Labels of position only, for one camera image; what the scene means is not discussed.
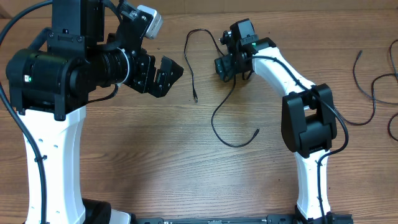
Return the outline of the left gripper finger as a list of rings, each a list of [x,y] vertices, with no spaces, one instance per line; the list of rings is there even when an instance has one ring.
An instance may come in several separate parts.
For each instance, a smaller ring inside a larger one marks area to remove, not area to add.
[[[150,93],[156,98],[164,97],[171,89],[173,83],[169,80],[154,82],[150,87]]]
[[[158,69],[158,84],[174,84],[182,75],[184,68],[171,58],[162,57]]]

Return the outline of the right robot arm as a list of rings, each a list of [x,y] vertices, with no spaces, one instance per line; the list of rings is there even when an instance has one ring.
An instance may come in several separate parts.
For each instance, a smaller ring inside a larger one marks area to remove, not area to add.
[[[352,223],[351,215],[331,211],[327,196],[327,162],[335,153],[336,124],[342,121],[330,87],[301,76],[270,38],[258,37],[249,19],[232,24],[220,42],[228,53],[215,59],[215,70],[224,82],[239,73],[255,73],[282,98],[282,139],[294,153],[298,174],[295,213],[286,222]]]

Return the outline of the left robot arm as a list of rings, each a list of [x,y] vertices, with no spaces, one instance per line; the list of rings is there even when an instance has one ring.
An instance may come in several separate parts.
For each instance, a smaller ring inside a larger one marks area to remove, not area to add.
[[[52,0],[52,25],[7,64],[6,109],[24,135],[29,179],[27,223],[132,223],[108,202],[83,198],[80,140],[89,95],[126,85],[165,96],[183,68],[142,47],[162,16],[127,1]]]

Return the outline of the cardboard backdrop panel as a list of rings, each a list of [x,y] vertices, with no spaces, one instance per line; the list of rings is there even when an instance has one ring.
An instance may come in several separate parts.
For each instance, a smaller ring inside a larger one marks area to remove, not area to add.
[[[272,11],[350,11],[396,9],[397,0],[129,0],[161,15]]]

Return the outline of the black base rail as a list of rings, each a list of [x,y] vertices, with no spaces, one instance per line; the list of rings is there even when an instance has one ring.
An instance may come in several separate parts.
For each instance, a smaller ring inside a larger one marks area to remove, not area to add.
[[[239,217],[239,218],[192,218],[192,219],[164,219],[164,218],[135,218],[133,224],[305,224],[305,223],[332,223],[353,224],[352,215],[337,215],[329,213],[325,218],[309,219],[298,215],[268,215],[266,217]]]

